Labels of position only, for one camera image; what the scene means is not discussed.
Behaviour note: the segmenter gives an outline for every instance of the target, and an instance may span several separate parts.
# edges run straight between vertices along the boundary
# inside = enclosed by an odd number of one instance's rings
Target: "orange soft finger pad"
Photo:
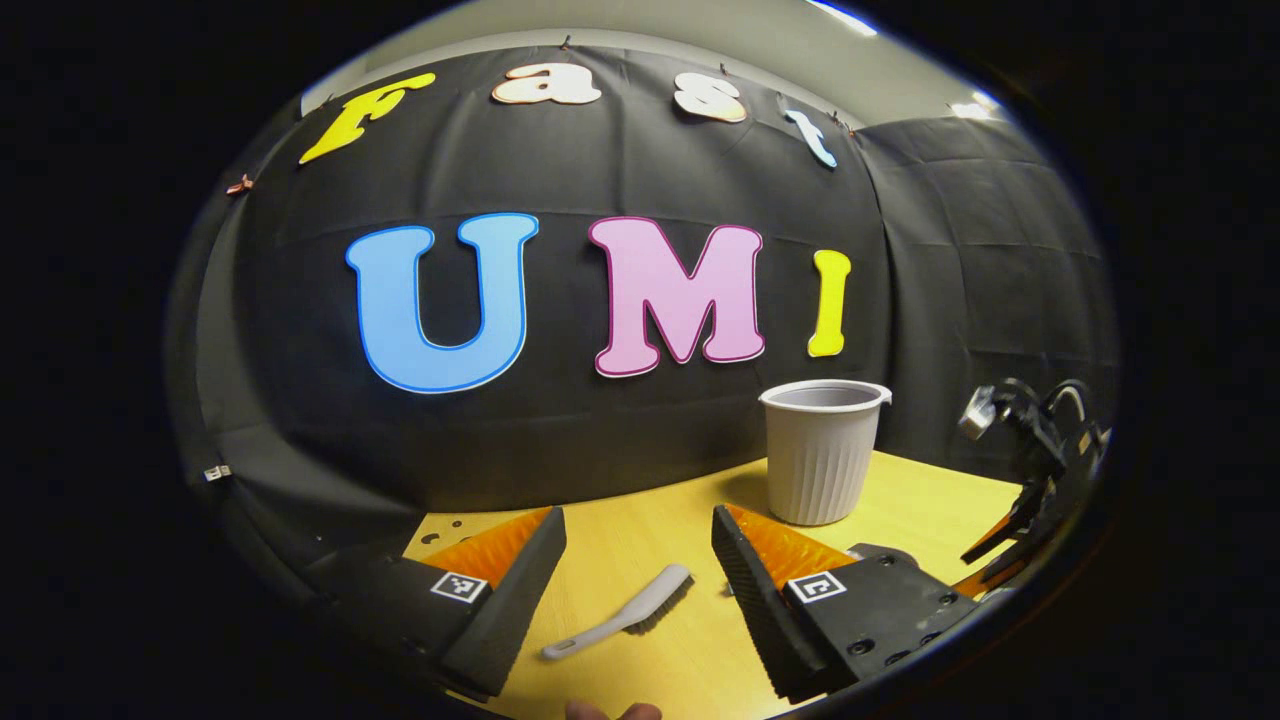
[[[511,569],[512,562],[516,561],[516,556],[520,555],[534,530],[550,511],[550,507],[539,507],[518,518],[512,518],[500,525],[449,546],[426,557],[422,562],[442,570],[488,580],[497,588],[507,570]]]
[[[787,580],[856,562],[852,557],[763,515],[724,503],[742,536],[760,557],[778,592]]]

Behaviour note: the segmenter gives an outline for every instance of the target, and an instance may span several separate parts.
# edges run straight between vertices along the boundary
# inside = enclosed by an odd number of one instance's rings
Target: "black backdrop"
[[[489,97],[506,70],[543,61],[588,67],[603,97]],[[298,167],[343,101],[428,70],[435,82],[366,122],[355,143]],[[215,197],[223,222],[193,236],[193,255],[209,249],[207,272],[178,279],[198,284],[201,300],[195,377],[177,384],[196,382],[212,445],[255,523],[308,538],[301,555],[278,548],[287,561],[325,552],[312,536],[340,547],[392,516],[589,500],[760,457],[755,398],[783,382],[884,383],[895,400],[881,450],[997,478],[1010,438],[997,430],[974,445],[955,429],[975,384],[1015,375],[1044,388],[1076,377],[1112,398],[1117,352],[1098,246],[1061,176],[1012,126],[920,119],[851,137],[823,110],[737,77],[749,118],[727,124],[676,109],[681,72],[718,74],[614,49],[474,54],[357,88],[296,122],[283,115],[268,131],[278,138],[259,141],[244,168],[253,190]],[[835,170],[812,156],[783,108],[824,129]],[[433,341],[460,343],[480,313],[475,255],[453,238],[465,219],[494,211],[540,222],[525,251],[520,359],[465,392],[385,383],[360,345],[347,246],[388,227],[431,228],[438,241],[419,268],[424,325]],[[608,284],[586,229],[614,215],[658,220],[686,268],[718,224],[760,232],[765,352],[678,365],[663,348],[644,375],[596,374]],[[846,254],[854,270],[845,350],[814,359],[805,346],[819,249]],[[1105,419],[1110,410],[1094,407]]]

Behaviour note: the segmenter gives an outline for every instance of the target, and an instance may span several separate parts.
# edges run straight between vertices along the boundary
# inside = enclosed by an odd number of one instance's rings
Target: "white brush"
[[[658,620],[680,602],[680,598],[685,597],[692,584],[694,577],[689,574],[689,568],[677,564],[667,565],[652,583],[640,591],[640,594],[622,606],[617,615],[567,641],[544,647],[543,657],[547,660],[568,657],[618,630],[626,630],[635,635],[644,634],[657,625]]]

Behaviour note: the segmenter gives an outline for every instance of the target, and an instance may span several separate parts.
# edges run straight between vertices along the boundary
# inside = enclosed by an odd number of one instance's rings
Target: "letter u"
[[[431,231],[407,225],[352,242],[347,264],[356,269],[360,337],[374,372],[424,395],[470,389],[506,372],[525,346],[524,249],[535,234],[538,218],[520,213],[479,215],[458,228],[458,240],[476,250],[480,331],[454,347],[422,332],[417,261],[434,243]]]

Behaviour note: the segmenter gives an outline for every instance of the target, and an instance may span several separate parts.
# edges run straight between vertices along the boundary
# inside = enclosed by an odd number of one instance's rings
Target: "ceiling light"
[[[996,108],[1000,108],[1000,102],[992,100],[991,96],[987,95],[986,92],[975,90],[973,92],[973,99],[977,100],[979,105],[982,105],[988,110],[995,110]]]
[[[872,28],[872,26],[850,15],[849,13],[845,13],[844,10],[837,10],[831,5],[827,5],[826,3],[817,3],[815,0],[805,0],[805,3],[809,3],[814,8],[820,9],[823,13],[827,13],[828,15],[836,18],[837,20],[845,23],[846,26],[856,29],[859,33],[861,33],[863,37],[872,37],[876,35],[876,29]]]
[[[957,118],[969,118],[972,120],[989,120],[991,119],[991,113],[988,113],[986,108],[983,108],[982,105],[979,105],[977,102],[969,102],[968,105],[965,105],[965,104],[955,104],[955,105],[947,105],[947,106],[951,108],[951,111],[955,113]]]

